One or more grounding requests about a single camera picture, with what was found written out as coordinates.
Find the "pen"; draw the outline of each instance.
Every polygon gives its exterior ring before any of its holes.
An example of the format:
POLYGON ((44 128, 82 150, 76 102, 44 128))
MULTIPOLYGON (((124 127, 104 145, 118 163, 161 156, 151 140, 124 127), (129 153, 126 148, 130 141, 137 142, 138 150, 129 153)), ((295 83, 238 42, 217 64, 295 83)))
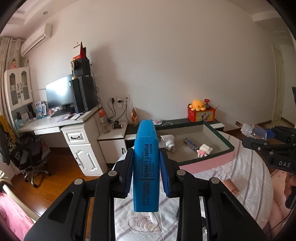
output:
POLYGON ((76 119, 74 120, 77 120, 79 117, 81 117, 82 115, 84 114, 84 112, 82 112, 76 119))

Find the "speaker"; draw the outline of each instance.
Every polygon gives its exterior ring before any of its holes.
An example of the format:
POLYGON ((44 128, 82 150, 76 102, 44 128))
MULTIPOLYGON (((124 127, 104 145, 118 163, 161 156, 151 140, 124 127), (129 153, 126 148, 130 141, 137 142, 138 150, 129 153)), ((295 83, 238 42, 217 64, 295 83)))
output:
POLYGON ((79 76, 70 80, 70 87, 76 113, 90 111, 98 104, 91 76, 79 76))
POLYGON ((71 68, 74 76, 91 75, 91 68, 87 58, 78 58, 72 61, 71 68))

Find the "red box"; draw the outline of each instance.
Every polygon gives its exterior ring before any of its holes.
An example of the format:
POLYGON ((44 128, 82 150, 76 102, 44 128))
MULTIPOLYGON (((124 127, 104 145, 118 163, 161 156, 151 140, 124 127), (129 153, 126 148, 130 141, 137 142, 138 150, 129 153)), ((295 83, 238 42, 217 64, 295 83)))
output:
POLYGON ((214 121, 215 120, 215 112, 216 109, 211 107, 208 110, 204 111, 196 111, 196 110, 191 110, 189 106, 187 107, 188 109, 188 116, 187 118, 191 122, 196 122, 196 121, 214 121))

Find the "storage box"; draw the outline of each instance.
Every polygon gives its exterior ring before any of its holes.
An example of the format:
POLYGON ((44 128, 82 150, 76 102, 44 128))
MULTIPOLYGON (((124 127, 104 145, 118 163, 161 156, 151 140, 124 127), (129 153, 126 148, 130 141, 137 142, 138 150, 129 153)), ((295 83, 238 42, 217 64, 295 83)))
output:
POLYGON ((188 109, 187 118, 192 122, 215 120, 216 109, 214 109, 213 107, 211 107, 209 110, 204 110, 204 111, 191 110, 189 106, 187 107, 187 109, 188 109))
POLYGON ((175 152, 167 151, 168 157, 178 162, 181 169, 190 173, 198 173, 224 165, 234 156, 234 146, 203 121, 182 124, 178 128, 163 126, 156 133, 158 136, 171 134, 175 137, 175 152), (198 147, 206 144, 213 150, 208 156, 198 158, 197 153, 183 142, 185 138, 193 141, 198 147))

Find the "keyboard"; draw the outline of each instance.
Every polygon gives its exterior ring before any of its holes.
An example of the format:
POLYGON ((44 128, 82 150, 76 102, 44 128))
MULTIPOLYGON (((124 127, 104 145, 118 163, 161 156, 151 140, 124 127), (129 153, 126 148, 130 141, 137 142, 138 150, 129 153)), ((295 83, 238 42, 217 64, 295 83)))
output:
POLYGON ((55 117, 55 116, 58 116, 58 115, 64 115, 64 114, 67 114, 67 113, 70 113, 70 110, 68 109, 62 109, 62 110, 58 110, 56 111, 52 116, 52 117, 55 117))

